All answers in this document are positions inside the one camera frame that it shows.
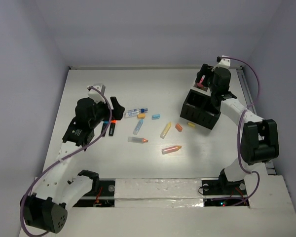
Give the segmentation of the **clear blue cap bottle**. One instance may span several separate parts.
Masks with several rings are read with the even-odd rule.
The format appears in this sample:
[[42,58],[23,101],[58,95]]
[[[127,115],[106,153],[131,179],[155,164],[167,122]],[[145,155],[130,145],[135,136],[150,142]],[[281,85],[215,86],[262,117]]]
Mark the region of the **clear blue cap bottle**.
[[138,114],[147,113],[147,112],[148,112],[147,108],[139,108],[139,109],[127,110],[124,113],[124,117],[125,118],[136,117]]

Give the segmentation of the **pink cap marker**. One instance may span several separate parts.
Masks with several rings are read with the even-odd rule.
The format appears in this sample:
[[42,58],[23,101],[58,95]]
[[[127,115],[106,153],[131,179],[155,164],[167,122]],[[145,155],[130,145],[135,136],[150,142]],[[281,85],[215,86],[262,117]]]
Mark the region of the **pink cap marker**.
[[205,87],[204,84],[203,84],[204,79],[205,79],[205,75],[203,75],[202,78],[200,79],[200,82],[198,83],[198,87],[200,87],[200,88]]

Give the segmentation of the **light blue marker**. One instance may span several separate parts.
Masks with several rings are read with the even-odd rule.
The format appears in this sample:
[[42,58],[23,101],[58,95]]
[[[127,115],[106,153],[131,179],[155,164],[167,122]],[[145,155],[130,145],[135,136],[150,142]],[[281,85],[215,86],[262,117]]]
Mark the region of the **light blue marker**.
[[144,123],[144,120],[143,119],[140,119],[136,125],[136,127],[134,128],[134,131],[133,131],[133,135],[137,135],[142,127]]

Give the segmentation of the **light blue marker cap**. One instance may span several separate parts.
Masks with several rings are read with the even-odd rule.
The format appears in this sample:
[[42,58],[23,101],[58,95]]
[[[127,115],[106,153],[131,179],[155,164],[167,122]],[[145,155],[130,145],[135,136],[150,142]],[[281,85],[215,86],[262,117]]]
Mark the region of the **light blue marker cap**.
[[152,120],[160,119],[160,114],[152,115]]

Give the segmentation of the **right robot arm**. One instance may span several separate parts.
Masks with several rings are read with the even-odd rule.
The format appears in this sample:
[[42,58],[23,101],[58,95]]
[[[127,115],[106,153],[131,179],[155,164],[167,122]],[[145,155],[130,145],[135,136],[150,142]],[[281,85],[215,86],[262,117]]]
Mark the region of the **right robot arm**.
[[224,168],[217,180],[205,181],[201,193],[205,196],[229,195],[255,172],[259,163],[279,156],[276,121],[263,119],[244,106],[229,90],[231,73],[227,67],[203,64],[196,81],[210,90],[210,103],[237,125],[237,158]]

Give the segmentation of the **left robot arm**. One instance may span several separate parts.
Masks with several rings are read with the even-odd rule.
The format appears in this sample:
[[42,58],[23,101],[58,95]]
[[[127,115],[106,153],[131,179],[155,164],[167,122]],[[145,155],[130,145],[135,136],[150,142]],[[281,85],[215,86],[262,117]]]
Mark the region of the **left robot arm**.
[[94,129],[103,121],[121,120],[125,108],[116,97],[107,101],[103,96],[79,99],[75,116],[63,138],[52,165],[39,175],[20,201],[20,221],[23,231],[27,227],[47,233],[59,233],[64,227],[68,212],[85,194],[99,190],[99,174],[87,169],[87,162],[76,157],[99,140]]

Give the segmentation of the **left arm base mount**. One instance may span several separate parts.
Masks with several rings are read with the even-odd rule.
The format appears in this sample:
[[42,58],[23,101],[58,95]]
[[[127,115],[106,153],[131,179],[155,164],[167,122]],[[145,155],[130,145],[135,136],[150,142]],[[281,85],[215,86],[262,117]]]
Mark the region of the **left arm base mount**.
[[102,179],[98,191],[90,191],[74,207],[114,207],[115,179]]

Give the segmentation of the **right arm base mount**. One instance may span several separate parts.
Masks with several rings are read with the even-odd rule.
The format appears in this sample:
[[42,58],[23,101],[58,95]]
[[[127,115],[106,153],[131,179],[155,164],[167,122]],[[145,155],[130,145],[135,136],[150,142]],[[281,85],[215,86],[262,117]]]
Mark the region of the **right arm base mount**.
[[244,180],[223,187],[218,179],[203,179],[198,192],[204,207],[250,206]]

